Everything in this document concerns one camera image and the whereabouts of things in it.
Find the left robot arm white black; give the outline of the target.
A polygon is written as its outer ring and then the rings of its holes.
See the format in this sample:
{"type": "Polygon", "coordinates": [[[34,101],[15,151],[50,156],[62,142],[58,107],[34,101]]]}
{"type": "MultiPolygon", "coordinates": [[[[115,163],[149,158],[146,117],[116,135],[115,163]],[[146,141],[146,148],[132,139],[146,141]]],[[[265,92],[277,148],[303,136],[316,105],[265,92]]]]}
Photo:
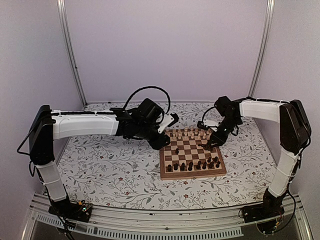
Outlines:
{"type": "Polygon", "coordinates": [[[60,111],[42,105],[22,142],[28,142],[26,155],[42,178],[50,199],[55,202],[55,209],[63,217],[70,217],[75,210],[67,200],[67,192],[54,162],[55,140],[88,135],[120,136],[145,140],[152,149],[160,150],[170,143],[164,130],[178,119],[177,114],[165,112],[149,98],[129,110],[114,107],[108,111],[60,111]]]}

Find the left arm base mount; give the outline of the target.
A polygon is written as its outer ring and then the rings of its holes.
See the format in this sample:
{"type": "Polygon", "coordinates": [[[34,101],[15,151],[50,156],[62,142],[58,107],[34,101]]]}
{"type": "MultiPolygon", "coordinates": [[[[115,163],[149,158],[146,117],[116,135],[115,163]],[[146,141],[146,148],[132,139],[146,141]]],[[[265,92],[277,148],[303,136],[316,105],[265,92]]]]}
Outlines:
{"type": "Polygon", "coordinates": [[[69,197],[60,201],[53,201],[48,196],[50,207],[48,212],[61,218],[88,223],[92,214],[93,204],[81,200],[79,202],[71,202],[69,197]]]}

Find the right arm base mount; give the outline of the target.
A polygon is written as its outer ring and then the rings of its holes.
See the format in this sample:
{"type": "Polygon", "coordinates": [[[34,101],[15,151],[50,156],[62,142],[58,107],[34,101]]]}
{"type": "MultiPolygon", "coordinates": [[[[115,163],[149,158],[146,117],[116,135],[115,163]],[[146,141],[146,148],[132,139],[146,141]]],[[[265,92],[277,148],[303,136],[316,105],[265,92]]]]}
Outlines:
{"type": "Polygon", "coordinates": [[[284,213],[282,203],[270,205],[267,201],[266,203],[244,206],[239,210],[238,215],[245,223],[255,222],[260,233],[270,235],[276,232],[284,213]]]}

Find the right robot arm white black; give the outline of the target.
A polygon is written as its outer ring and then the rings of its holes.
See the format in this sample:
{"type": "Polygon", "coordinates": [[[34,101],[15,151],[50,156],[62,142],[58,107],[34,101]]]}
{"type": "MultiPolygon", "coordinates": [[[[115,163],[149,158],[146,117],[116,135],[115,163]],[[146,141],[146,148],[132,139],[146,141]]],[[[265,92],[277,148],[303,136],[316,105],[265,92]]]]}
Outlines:
{"type": "Polygon", "coordinates": [[[204,149],[212,150],[224,145],[229,135],[237,135],[239,126],[244,118],[252,118],[259,125],[266,123],[266,127],[259,127],[263,139],[268,147],[272,147],[271,133],[279,144],[277,168],[265,195],[278,199],[285,195],[288,184],[295,178],[300,167],[303,151],[310,145],[312,129],[299,99],[289,101],[252,98],[250,96],[231,100],[227,96],[219,97],[212,106],[222,117],[220,122],[202,118],[197,126],[201,129],[212,129],[212,133],[204,149]]]}

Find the dark chess piece front corner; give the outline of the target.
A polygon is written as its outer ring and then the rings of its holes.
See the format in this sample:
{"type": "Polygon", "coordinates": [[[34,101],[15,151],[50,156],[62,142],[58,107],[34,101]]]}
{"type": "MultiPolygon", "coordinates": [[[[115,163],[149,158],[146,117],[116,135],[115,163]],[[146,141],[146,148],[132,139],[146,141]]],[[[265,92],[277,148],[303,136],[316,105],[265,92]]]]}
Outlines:
{"type": "Polygon", "coordinates": [[[167,166],[167,171],[168,171],[168,172],[171,172],[171,171],[172,171],[172,166],[171,166],[170,164],[167,166]]]}

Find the wooden chess board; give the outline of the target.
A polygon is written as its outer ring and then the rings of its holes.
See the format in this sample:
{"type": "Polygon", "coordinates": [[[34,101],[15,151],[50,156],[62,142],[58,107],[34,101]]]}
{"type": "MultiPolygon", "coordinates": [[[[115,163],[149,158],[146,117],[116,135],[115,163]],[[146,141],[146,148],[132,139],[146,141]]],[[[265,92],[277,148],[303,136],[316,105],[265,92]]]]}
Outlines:
{"type": "Polygon", "coordinates": [[[205,150],[211,130],[168,129],[170,144],[159,151],[160,179],[163,181],[213,178],[227,173],[218,147],[205,150]]]}

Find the dark chess piece corner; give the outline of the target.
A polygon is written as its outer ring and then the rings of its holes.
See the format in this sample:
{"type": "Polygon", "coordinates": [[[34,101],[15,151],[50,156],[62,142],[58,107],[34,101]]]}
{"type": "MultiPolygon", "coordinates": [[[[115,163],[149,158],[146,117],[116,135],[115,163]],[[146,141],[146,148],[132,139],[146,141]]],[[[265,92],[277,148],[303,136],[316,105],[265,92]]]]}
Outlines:
{"type": "Polygon", "coordinates": [[[214,167],[214,164],[215,164],[215,163],[214,163],[213,161],[210,162],[209,165],[208,165],[208,168],[209,168],[209,169],[212,169],[212,168],[214,167]]]}
{"type": "Polygon", "coordinates": [[[167,171],[168,171],[168,172],[171,172],[171,171],[172,171],[172,166],[171,166],[170,164],[167,166],[167,171]]]}

